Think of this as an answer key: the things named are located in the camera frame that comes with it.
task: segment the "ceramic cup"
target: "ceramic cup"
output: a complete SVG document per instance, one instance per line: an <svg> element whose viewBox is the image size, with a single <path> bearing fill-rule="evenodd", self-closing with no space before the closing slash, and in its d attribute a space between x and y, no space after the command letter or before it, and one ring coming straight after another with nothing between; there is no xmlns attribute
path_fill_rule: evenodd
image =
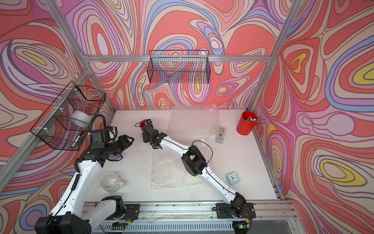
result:
<svg viewBox="0 0 374 234"><path fill-rule="evenodd" d="M107 192L117 192L125 183L113 172L108 172L100 179L100 187Z"/></svg>

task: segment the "black cable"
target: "black cable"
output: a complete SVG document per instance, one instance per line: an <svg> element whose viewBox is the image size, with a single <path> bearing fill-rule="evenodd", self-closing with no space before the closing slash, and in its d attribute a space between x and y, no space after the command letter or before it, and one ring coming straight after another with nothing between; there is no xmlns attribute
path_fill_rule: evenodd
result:
<svg viewBox="0 0 374 234"><path fill-rule="evenodd" d="M139 125L139 126L137 126L137 124L140 124L141 122L143 122L143 121L140 121L139 123L136 123L135 125L134 125L134 127L140 127L141 128L141 126Z"/></svg>
<svg viewBox="0 0 374 234"><path fill-rule="evenodd" d="M80 173L80 170L79 170L79 167L78 167L78 158L76 158L76 159L74 160L74 168L75 168L75 171L76 171L76 172Z"/></svg>
<svg viewBox="0 0 374 234"><path fill-rule="evenodd" d="M205 142L203 142L203 141L201 141L201 140L194 140L194 141L192 142L192 144L194 144L195 142L202 142L202 143L206 144L206 145L211 149L211 151L212 151L212 156L211 156L211 158L209 159L209 161L206 163L206 164L208 164L208 163L210 162L210 160L213 158L213 150L212 150L212 148L211 148L207 143L205 143Z"/></svg>
<svg viewBox="0 0 374 234"><path fill-rule="evenodd" d="M209 172L208 172L208 170L206 170L206 172L208 173L208 175L210 176L210 177L212 177L213 178L213 180L215 180L224 190L226 190L227 192L229 192L229 193L231 193L231 194L233 194L233 195L235 195L236 196L236 194L234 194L233 192L231 192L230 190L227 190L226 188L225 188L225 186L222 186L222 184L220 184Z"/></svg>
<svg viewBox="0 0 374 234"><path fill-rule="evenodd" d="M108 160L108 161L111 161L111 162L117 162L117 161L121 161L121 160L123 159L123 156L122 156L121 153L115 153L115 154L113 154L113 155L114 155L114 156L116 156L116 155L120 155L121 158L120 158L120 159L116 159L116 160L113 160L113 159L107 158L107 160Z"/></svg>
<svg viewBox="0 0 374 234"><path fill-rule="evenodd" d="M75 188L77 187L77 184L78 184L79 178L80 178L80 174L77 174L77 175L75 176L75 180L74 180L74 182L73 182L73 185L71 186L71 190L72 190L72 191L74 191Z"/></svg>
<svg viewBox="0 0 374 234"><path fill-rule="evenodd" d="M222 213L225 214L226 216L230 216L230 215L231 215L231 213L225 213L225 212L223 212L221 209L219 209L219 208L217 208L217 207L212 207L212 210L213 210L213 211L219 211L219 212L222 212Z"/></svg>
<svg viewBox="0 0 374 234"><path fill-rule="evenodd" d="M73 191L71 190L70 193L69 193L69 196L66 198L66 200L64 201L63 205L60 207L60 209L58 209L58 211L56 212L55 215L53 215L52 219L47 223L46 227L44 228L42 234L44 234L44 232L47 230L48 226L51 224L52 220L56 217L56 215L60 212L60 210L64 207L65 203L67 202L67 200L69 199L71 193Z"/></svg>
<svg viewBox="0 0 374 234"><path fill-rule="evenodd" d="M99 226L100 226L101 230L102 230L105 234L108 234L108 233L106 233L106 232L104 231L104 229L102 228L101 224L99 224Z"/></svg>
<svg viewBox="0 0 374 234"><path fill-rule="evenodd" d="M104 123L104 128L107 127L107 121L105 120L105 117L104 115L102 114L97 114L97 115L94 115L88 125L88 131L91 133L92 132L92 124L95 122L95 119L97 119L98 117L101 117L102 118L102 122Z"/></svg>
<svg viewBox="0 0 374 234"><path fill-rule="evenodd" d="M116 140L117 135L118 135L117 127L114 127L114 132L115 132L115 134L114 134L114 139L113 140Z"/></svg>
<svg viewBox="0 0 374 234"><path fill-rule="evenodd" d="M161 140L165 140L165 139L161 139ZM174 142L171 142L171 141L169 141L169 140L165 140L165 141L175 144ZM193 143L192 143L192 144L193 144ZM177 145L177 144L175 144L175 145L178 146L179 148L183 149L180 145ZM189 149L184 149L184 150L189 150Z"/></svg>

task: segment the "clock face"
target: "clock face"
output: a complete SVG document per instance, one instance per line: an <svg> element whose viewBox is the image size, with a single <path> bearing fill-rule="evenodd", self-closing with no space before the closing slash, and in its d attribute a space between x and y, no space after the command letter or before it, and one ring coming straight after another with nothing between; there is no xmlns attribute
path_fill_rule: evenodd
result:
<svg viewBox="0 0 374 234"><path fill-rule="evenodd" d="M230 180L231 183L235 183L239 180L235 173L228 174L227 177L228 177L228 179Z"/></svg>

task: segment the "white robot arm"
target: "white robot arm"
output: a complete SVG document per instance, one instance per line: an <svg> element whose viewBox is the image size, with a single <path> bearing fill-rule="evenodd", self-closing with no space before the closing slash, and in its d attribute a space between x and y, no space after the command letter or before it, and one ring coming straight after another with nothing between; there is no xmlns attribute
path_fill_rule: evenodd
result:
<svg viewBox="0 0 374 234"><path fill-rule="evenodd" d="M163 139L161 139L160 142L160 148L167 149L168 151L171 151L177 155L179 155L181 158L184 155L188 155L188 151L190 151L189 146L182 145L170 137L166 136ZM218 178L213 171L210 169L208 165L206 165L203 170L201 170L201 174L196 173L190 174L192 176L198 176L201 179L203 179L205 182L207 182L217 193L219 193L222 197L222 199L227 203L230 204L232 200L234 200L236 194L235 190L228 187L220 178Z"/></svg>
<svg viewBox="0 0 374 234"><path fill-rule="evenodd" d="M90 128L97 117L94 116ZM105 197L97 207L82 216L83 204L92 183L99 174L105 161L111 154L120 154L132 145L134 138L122 135L117 138L117 131L107 127L90 131L91 142L79 159L74 161L76 170L65 193L47 217L40 217L35 224L37 234L89 234L108 217L120 219L124 216L125 206L121 196Z"/></svg>
<svg viewBox="0 0 374 234"><path fill-rule="evenodd" d="M149 142L153 149L167 149L182 159L184 167L192 176L198 176L207 182L227 204L231 204L230 212L235 217L241 217L246 208L246 200L238 192L227 186L209 168L204 156L195 145L185 146L180 144L165 133L155 130L150 119L140 122L143 141Z"/></svg>

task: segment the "alarm clock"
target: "alarm clock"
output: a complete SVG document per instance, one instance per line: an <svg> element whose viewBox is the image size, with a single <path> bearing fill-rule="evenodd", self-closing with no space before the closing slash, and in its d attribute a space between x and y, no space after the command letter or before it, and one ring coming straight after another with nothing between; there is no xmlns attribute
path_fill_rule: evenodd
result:
<svg viewBox="0 0 374 234"><path fill-rule="evenodd" d="M226 174L226 179L229 181L230 185L233 185L233 184L236 184L236 183L240 182L240 179L239 179L238 175L234 171Z"/></svg>

